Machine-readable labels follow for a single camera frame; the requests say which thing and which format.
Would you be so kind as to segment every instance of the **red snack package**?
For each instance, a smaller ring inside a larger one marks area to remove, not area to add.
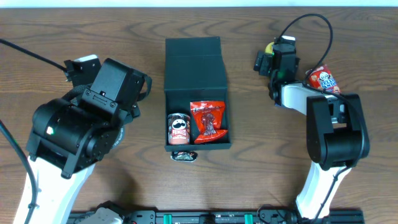
[[[326,89],[326,91],[340,94],[340,88],[338,88],[327,65],[322,65],[316,68],[315,71],[311,73],[308,80],[314,88],[318,88],[320,90]]]
[[[220,130],[224,110],[223,101],[191,102],[191,112],[200,132],[195,144],[215,141],[228,132],[228,130]]]

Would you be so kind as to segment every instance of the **black wire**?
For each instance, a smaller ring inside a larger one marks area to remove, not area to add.
[[[269,223],[269,222],[263,220],[263,219],[259,216],[259,210],[260,210],[263,206],[264,206],[264,205],[262,205],[261,207],[259,207],[259,209],[257,209],[256,215],[257,215],[257,217],[260,219],[260,221],[262,221],[263,223],[265,223],[265,224],[271,224],[271,223]]]
[[[30,167],[24,152],[22,152],[22,149],[19,147],[18,143],[15,141],[14,137],[11,135],[11,133],[8,131],[8,129],[1,120],[0,120],[0,131],[2,132],[4,137],[6,137],[6,139],[8,140],[10,145],[14,148],[14,150],[17,152],[17,155],[22,161],[22,165],[24,165],[27,175],[29,176],[30,184],[32,185],[32,200],[28,205],[29,211],[25,219],[25,224],[28,224],[30,219],[32,218],[33,211],[36,207],[37,186],[36,186],[35,176],[33,174],[32,168]]]
[[[339,170],[339,171],[336,173],[336,175],[333,176],[333,182],[331,183],[331,186],[330,186],[330,188],[329,188],[329,191],[328,191],[328,193],[326,194],[326,197],[325,197],[324,201],[321,203],[321,206],[320,206],[320,208],[318,209],[318,212],[317,212],[317,214],[315,215],[315,218],[311,221],[310,224],[314,224],[314,223],[318,220],[319,214],[321,213],[323,207],[325,206],[326,202],[327,202],[328,199],[329,199],[329,196],[330,196],[330,194],[331,194],[333,188],[335,187],[335,184],[336,184],[336,182],[337,182],[337,180],[338,180],[338,176],[339,176],[340,174],[342,174],[343,172],[345,172],[346,170],[348,170],[348,169],[350,169],[350,167],[345,167],[344,169]]]
[[[289,25],[287,25],[287,27],[282,31],[282,33],[281,33],[280,36],[279,36],[279,39],[282,38],[282,36],[283,36],[283,35],[285,34],[285,32],[287,31],[287,29],[288,29],[291,25],[293,25],[295,22],[297,22],[297,21],[299,21],[299,20],[301,20],[301,19],[303,19],[303,18],[305,18],[305,17],[312,17],[312,16],[319,17],[319,18],[323,19],[323,20],[328,24],[329,31],[330,31],[330,38],[329,38],[328,48],[326,49],[326,51],[325,51],[325,53],[323,54],[322,58],[321,58],[321,59],[319,60],[319,62],[313,67],[313,69],[311,69],[311,70],[308,72],[308,74],[307,74],[307,76],[304,78],[304,80],[306,80],[306,79],[310,76],[310,74],[311,74],[312,71],[314,71],[319,65],[321,65],[321,63],[323,62],[323,59],[325,59],[325,57],[326,57],[326,56],[328,55],[328,53],[329,53],[329,50],[330,50],[330,47],[331,47],[331,43],[333,42],[333,28],[331,27],[331,24],[330,24],[329,20],[328,20],[325,16],[320,15],[320,14],[316,14],[316,13],[305,14],[305,15],[302,15],[302,16],[296,18],[296,19],[293,20]]]
[[[66,93],[62,99],[67,100],[67,101],[71,101],[74,98],[76,98],[78,95],[83,94],[83,92],[86,90],[86,88],[91,87],[92,84],[88,84],[88,85],[78,85],[73,87],[71,90],[69,90],[68,93]]]
[[[307,80],[308,80],[308,78],[310,77],[310,75],[312,74],[312,72],[315,71],[315,69],[316,69],[317,67],[319,67],[319,66],[322,64],[323,60],[324,60],[325,57],[328,55],[329,50],[330,50],[330,47],[331,47],[331,44],[332,44],[332,42],[333,42],[333,28],[332,28],[332,26],[331,26],[329,20],[328,20],[326,17],[324,17],[323,15],[320,15],[320,14],[305,14],[305,15],[302,15],[302,16],[296,18],[295,20],[293,20],[293,21],[282,31],[282,33],[281,33],[280,36],[279,36],[279,39],[285,34],[285,32],[287,31],[287,29],[288,29],[291,25],[293,25],[295,22],[299,21],[300,19],[303,19],[304,17],[312,17],[312,16],[319,17],[319,18],[323,19],[323,20],[328,24],[329,31],[330,31],[330,38],[329,38],[329,44],[328,44],[328,47],[327,47],[325,53],[323,54],[322,58],[318,61],[318,63],[313,67],[313,69],[311,69],[311,70],[308,71],[308,73],[306,74],[305,78],[304,78],[303,81],[302,81],[302,85],[303,85],[304,88],[308,88],[308,89],[310,89],[310,90],[314,90],[314,91],[317,91],[317,92],[320,92],[320,93],[323,93],[323,94],[332,95],[332,96],[338,98],[339,100],[343,101],[343,102],[347,105],[347,107],[351,108],[351,110],[354,111],[354,113],[356,114],[356,117],[359,119],[359,125],[360,125],[360,129],[361,129],[361,137],[362,137],[362,141],[361,141],[361,150],[359,151],[358,157],[357,157],[357,159],[356,159],[356,162],[357,162],[360,158],[362,158],[362,155],[363,155],[363,152],[364,152],[364,147],[365,147],[365,124],[364,124],[364,119],[363,119],[363,117],[359,114],[358,110],[357,110],[345,97],[343,97],[343,96],[341,96],[341,95],[339,95],[339,94],[336,94],[336,93],[332,93],[332,92],[326,91],[326,90],[319,90],[319,89],[314,88],[314,87],[312,87],[312,86],[310,86],[310,85],[307,84]],[[319,210],[318,210],[318,212],[317,212],[317,215],[316,215],[315,218],[311,221],[311,224],[312,224],[312,223],[315,223],[315,222],[318,220],[319,214],[321,213],[323,207],[325,206],[325,203],[326,203],[327,200],[329,199],[329,196],[330,196],[330,194],[331,194],[331,191],[333,190],[333,188],[334,188],[334,186],[335,186],[335,184],[336,184],[336,182],[337,182],[337,180],[338,180],[338,176],[339,176],[342,172],[344,172],[344,171],[346,171],[346,170],[348,170],[348,169],[350,169],[350,168],[352,168],[352,166],[351,166],[351,167],[348,167],[348,166],[347,166],[347,167],[345,167],[344,169],[342,169],[342,170],[340,170],[340,171],[338,171],[338,172],[336,173],[336,175],[335,175],[334,178],[333,178],[332,185],[330,186],[329,191],[328,191],[328,193],[327,193],[327,195],[326,195],[326,197],[325,197],[323,203],[321,204],[321,207],[319,208]]]
[[[12,47],[13,49],[19,50],[20,52],[25,53],[25,54],[27,54],[27,55],[33,57],[33,58],[36,58],[36,59],[39,59],[39,60],[41,60],[41,61],[43,61],[43,62],[49,63],[49,64],[51,64],[51,65],[53,65],[53,66],[59,68],[59,69],[62,70],[63,72],[67,72],[67,68],[63,67],[62,65],[60,65],[60,64],[58,64],[58,63],[56,63],[56,62],[53,62],[53,61],[51,61],[51,60],[49,60],[49,59],[47,59],[47,58],[45,58],[45,57],[42,57],[42,56],[40,56],[40,55],[38,55],[38,54],[35,54],[35,53],[33,53],[33,52],[30,52],[30,51],[28,51],[28,50],[26,50],[26,49],[23,49],[22,47],[20,47],[20,46],[18,46],[18,45],[15,45],[15,44],[13,44],[13,43],[11,43],[11,42],[8,42],[8,41],[6,41],[6,40],[4,40],[4,39],[0,39],[0,43],[4,44],[4,45],[6,45],[6,46]]]
[[[275,78],[275,76],[276,76],[277,73],[278,73],[278,69],[273,70],[273,71],[272,71],[272,74],[271,74],[271,79],[269,80],[269,83],[270,83],[270,86],[271,86],[271,89],[272,89],[273,92],[275,92],[275,88],[274,88],[274,78]]]

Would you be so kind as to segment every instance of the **green led light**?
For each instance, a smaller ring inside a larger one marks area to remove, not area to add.
[[[278,78],[285,77],[285,72],[278,72]]]
[[[49,135],[53,135],[54,134],[54,129],[51,128],[50,126],[47,128],[46,133]]]

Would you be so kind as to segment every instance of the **mustache face logo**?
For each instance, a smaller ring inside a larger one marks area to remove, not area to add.
[[[173,128],[176,130],[181,130],[186,127],[185,121],[183,119],[176,119],[173,122]]]

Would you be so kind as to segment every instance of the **green connector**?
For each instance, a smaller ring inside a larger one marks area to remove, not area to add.
[[[245,214],[244,215],[244,224],[253,224],[253,215]]]
[[[163,224],[172,224],[172,216],[164,215],[163,216]]]

